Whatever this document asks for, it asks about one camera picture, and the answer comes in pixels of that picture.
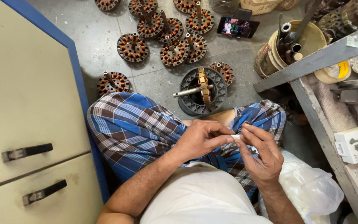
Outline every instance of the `plastic bag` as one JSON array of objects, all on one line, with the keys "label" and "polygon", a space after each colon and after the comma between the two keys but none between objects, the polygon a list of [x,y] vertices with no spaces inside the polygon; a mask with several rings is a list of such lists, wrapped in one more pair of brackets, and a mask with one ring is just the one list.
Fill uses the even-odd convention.
[{"label": "plastic bag", "polygon": [[344,194],[332,174],[312,168],[286,150],[279,181],[306,224],[326,223],[337,210]]}]

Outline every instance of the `blue plaid cloth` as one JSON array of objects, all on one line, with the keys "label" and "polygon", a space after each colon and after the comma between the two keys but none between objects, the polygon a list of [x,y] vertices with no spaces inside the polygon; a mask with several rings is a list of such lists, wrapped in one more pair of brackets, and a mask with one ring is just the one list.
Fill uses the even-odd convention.
[{"label": "blue plaid cloth", "polygon": [[[235,107],[230,129],[241,132],[248,123],[270,132],[279,144],[286,123],[284,110],[270,100]],[[104,158],[122,180],[157,160],[170,150],[187,126],[170,111],[146,96],[134,93],[108,93],[87,112],[87,122]],[[249,146],[253,156],[258,154]],[[249,195],[256,189],[235,143],[226,144],[201,158],[234,176]]]}]

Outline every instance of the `black drawer handle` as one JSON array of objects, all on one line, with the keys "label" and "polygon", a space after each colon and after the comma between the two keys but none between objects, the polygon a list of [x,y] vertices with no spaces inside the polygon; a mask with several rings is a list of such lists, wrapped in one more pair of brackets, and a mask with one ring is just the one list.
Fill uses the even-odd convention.
[{"label": "black drawer handle", "polygon": [[67,186],[66,180],[60,180],[59,182],[55,183],[54,185],[48,186],[42,190],[34,191],[28,195],[23,196],[23,205],[27,206],[29,204],[32,204],[36,201],[42,200],[46,198],[47,196],[50,196],[51,194],[55,193],[56,191],[59,191]]},{"label": "black drawer handle", "polygon": [[6,163],[12,160],[21,159],[30,155],[48,152],[51,150],[53,150],[52,143],[20,148],[17,150],[3,152],[2,160],[4,163]]}]

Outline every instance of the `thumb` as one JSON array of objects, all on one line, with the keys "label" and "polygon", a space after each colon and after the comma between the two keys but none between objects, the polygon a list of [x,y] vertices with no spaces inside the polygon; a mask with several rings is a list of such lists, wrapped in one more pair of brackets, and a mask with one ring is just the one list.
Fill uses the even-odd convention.
[{"label": "thumb", "polygon": [[231,135],[220,135],[215,138],[207,140],[205,143],[207,148],[215,149],[216,147],[232,142],[234,142],[234,138]]}]

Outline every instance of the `smartphone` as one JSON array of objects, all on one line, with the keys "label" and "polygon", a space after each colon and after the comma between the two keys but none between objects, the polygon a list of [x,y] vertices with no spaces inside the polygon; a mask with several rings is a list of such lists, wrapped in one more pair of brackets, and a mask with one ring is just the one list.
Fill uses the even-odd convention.
[{"label": "smartphone", "polygon": [[260,22],[222,16],[217,33],[236,38],[251,38]]},{"label": "smartphone", "polygon": [[252,10],[245,8],[237,8],[236,12],[233,15],[233,18],[249,20],[251,16]]}]

